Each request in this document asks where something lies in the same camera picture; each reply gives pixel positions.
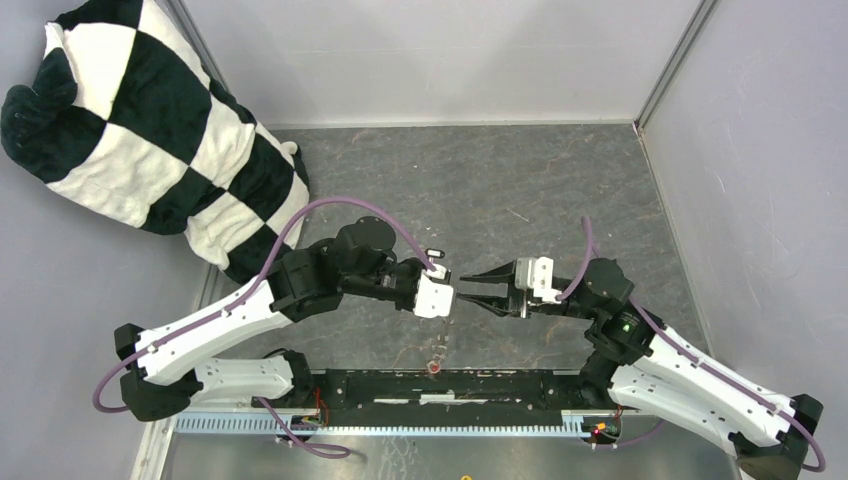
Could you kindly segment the key with black tag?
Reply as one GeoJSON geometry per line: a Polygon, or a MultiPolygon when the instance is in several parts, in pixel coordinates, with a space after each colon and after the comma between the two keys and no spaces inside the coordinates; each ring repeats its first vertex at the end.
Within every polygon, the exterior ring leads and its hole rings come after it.
{"type": "Polygon", "coordinates": [[[430,257],[430,258],[437,258],[437,259],[441,259],[441,258],[444,258],[444,257],[445,257],[445,252],[444,252],[444,251],[442,251],[442,250],[438,250],[438,249],[430,249],[430,248],[428,248],[428,249],[426,249],[426,250],[425,250],[425,253],[426,253],[426,255],[427,255],[428,257],[430,257]]]}

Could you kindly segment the key with red tag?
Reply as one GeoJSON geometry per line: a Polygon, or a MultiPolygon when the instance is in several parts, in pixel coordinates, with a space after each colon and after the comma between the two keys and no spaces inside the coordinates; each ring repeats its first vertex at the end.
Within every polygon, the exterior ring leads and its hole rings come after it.
{"type": "Polygon", "coordinates": [[[427,364],[427,369],[431,375],[436,375],[442,370],[441,363],[437,360],[430,360],[427,364]]]}

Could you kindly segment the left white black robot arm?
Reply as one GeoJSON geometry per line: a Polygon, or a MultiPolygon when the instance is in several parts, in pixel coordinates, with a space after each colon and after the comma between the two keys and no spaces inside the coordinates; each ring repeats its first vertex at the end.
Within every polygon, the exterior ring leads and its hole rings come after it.
{"type": "Polygon", "coordinates": [[[132,415],[150,422],[224,396],[280,398],[290,407],[314,394],[303,356],[280,360],[223,360],[219,353],[275,329],[336,310],[346,295],[413,311],[430,269],[418,258],[399,260],[395,230],[362,217],[335,237],[274,261],[266,278],[178,321],[153,329],[126,324],[114,332],[127,361],[120,393],[132,415]]]}

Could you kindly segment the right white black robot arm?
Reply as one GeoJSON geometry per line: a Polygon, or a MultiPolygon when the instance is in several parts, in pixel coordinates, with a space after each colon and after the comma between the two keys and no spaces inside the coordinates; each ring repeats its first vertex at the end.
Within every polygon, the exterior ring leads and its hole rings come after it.
{"type": "Polygon", "coordinates": [[[686,429],[733,457],[752,479],[825,470],[814,437],[822,403],[771,391],[699,350],[633,299],[634,284],[615,260],[587,260],[565,279],[555,276],[550,258],[519,258],[463,279],[506,286],[503,297],[463,297],[497,316],[589,321],[584,336],[594,350],[577,382],[585,405],[635,409],[686,429]]]}

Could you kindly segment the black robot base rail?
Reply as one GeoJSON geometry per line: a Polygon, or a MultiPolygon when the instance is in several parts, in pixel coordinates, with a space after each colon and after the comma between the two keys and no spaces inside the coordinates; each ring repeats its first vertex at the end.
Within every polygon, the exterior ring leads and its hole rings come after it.
{"type": "Polygon", "coordinates": [[[619,409],[575,371],[309,370],[302,353],[270,355],[292,361],[294,387],[269,405],[318,410],[328,427],[553,427],[564,411],[619,409]]]}

